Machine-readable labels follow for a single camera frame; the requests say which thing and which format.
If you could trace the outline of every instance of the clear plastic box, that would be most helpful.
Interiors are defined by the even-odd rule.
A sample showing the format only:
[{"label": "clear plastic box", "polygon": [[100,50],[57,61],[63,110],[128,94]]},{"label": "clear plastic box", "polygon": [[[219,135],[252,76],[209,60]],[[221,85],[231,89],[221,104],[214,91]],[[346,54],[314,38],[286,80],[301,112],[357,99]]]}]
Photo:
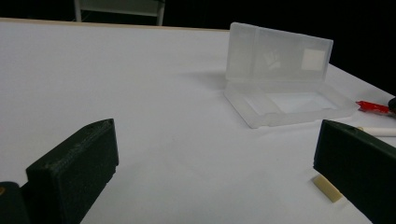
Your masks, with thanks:
[{"label": "clear plastic box", "polygon": [[324,80],[332,40],[233,22],[225,96],[251,128],[351,116]]}]

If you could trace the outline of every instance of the red object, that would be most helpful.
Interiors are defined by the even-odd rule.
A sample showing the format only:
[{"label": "red object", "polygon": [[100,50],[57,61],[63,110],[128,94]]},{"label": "red object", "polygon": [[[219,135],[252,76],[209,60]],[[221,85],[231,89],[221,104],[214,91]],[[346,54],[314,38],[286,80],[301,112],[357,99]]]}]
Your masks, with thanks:
[{"label": "red object", "polygon": [[389,108],[385,105],[377,105],[366,101],[358,101],[356,104],[360,105],[361,111],[365,112],[374,112],[379,114],[389,114]]}]

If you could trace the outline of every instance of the wooden block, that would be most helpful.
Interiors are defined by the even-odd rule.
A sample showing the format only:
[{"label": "wooden block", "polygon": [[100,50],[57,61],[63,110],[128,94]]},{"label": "wooden block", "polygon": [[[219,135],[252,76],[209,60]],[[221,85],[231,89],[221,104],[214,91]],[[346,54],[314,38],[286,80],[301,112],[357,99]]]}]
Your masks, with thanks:
[{"label": "wooden block", "polygon": [[323,175],[318,175],[313,181],[332,203],[337,202],[343,197],[343,194]]}]

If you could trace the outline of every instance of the white tabletop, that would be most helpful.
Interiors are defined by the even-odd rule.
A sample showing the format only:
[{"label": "white tabletop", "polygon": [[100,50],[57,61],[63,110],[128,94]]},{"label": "white tabletop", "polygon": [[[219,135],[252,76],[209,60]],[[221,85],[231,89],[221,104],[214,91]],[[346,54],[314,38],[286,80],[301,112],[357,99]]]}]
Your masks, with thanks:
[{"label": "white tabletop", "polygon": [[[82,223],[371,223],[311,181],[321,120],[250,129],[227,101],[228,34],[0,21],[0,181],[23,185],[31,163],[113,118],[120,165]],[[393,97],[332,65],[326,82],[354,101]]]}]

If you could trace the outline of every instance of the red pen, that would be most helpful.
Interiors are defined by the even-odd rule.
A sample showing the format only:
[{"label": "red pen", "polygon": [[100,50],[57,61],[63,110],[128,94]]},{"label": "red pen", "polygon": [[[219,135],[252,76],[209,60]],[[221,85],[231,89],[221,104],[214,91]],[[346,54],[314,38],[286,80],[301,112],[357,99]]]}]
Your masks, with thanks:
[{"label": "red pen", "polygon": [[386,105],[378,105],[367,101],[358,101],[356,104],[360,105],[360,110],[364,112],[373,112],[381,115],[393,114]]}]

